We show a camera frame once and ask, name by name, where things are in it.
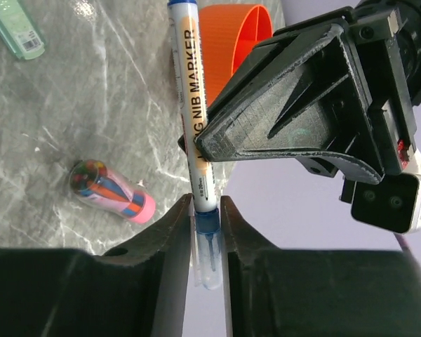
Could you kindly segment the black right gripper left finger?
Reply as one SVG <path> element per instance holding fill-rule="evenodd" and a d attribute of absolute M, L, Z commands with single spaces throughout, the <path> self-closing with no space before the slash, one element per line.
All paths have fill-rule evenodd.
<path fill-rule="evenodd" d="M 0 336 L 180 336 L 190 202 L 101 256 L 0 249 Z"/>

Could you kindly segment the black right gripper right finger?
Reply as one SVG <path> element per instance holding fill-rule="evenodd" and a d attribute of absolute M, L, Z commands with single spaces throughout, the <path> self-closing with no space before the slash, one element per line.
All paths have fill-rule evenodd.
<path fill-rule="evenodd" d="M 421 336 L 409 251 L 280 249 L 220 200 L 228 336 Z"/>

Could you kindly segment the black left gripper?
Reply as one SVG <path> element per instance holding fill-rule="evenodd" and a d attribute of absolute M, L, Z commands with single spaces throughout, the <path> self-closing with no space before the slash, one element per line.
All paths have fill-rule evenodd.
<path fill-rule="evenodd" d="M 374 160 L 313 149 L 240 150 L 223 140 L 199 150 L 206 161 L 294 158 L 310 173 L 333 177 L 341 171 L 349 180 L 370 185 L 403 171 L 397 143 L 404 141 L 409 155 L 417 149 L 413 107 L 421 101 L 421 1 L 362 1 L 355 8 L 341 8 L 280 29 L 272 38 L 327 22 L 346 25 L 358 54 L 371 99 L 367 117 L 375 144 Z"/>

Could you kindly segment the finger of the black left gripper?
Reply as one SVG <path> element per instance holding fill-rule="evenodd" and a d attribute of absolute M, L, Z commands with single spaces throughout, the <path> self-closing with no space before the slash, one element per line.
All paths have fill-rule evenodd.
<path fill-rule="evenodd" d="M 347 27 L 327 22 L 253 48 L 210 107 L 196 146 L 211 161 L 375 158 L 371 102 Z"/>

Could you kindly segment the blue white pen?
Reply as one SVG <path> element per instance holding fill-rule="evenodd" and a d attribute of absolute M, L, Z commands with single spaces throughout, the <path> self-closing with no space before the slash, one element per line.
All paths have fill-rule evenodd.
<path fill-rule="evenodd" d="M 220 230 L 213 165 L 194 143 L 208 123 L 198 6 L 195 1 L 169 1 L 167 7 L 196 231 L 213 234 Z"/>

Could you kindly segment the blue pen cap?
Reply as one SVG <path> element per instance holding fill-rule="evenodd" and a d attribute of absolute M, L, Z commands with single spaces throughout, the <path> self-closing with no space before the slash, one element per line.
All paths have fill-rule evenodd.
<path fill-rule="evenodd" d="M 201 284 L 208 290 L 216 290 L 222 284 L 219 210 L 195 212 L 194 215 Z"/>

